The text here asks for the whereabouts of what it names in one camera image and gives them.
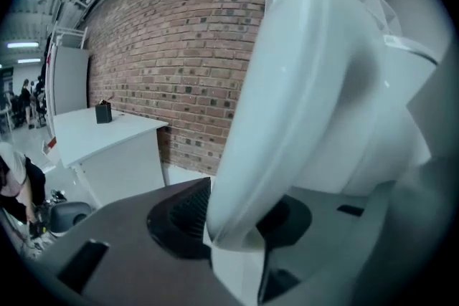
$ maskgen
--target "white plastic part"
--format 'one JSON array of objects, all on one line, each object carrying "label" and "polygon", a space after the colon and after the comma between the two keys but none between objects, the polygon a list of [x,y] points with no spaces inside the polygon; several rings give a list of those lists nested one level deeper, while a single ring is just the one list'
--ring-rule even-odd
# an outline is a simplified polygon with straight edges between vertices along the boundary
[{"label": "white plastic part", "polygon": [[355,167],[384,100],[383,67],[381,32],[358,0],[273,4],[209,200],[215,245],[259,249],[256,223],[296,183],[327,130],[346,132],[339,137],[356,152],[345,164]]}]

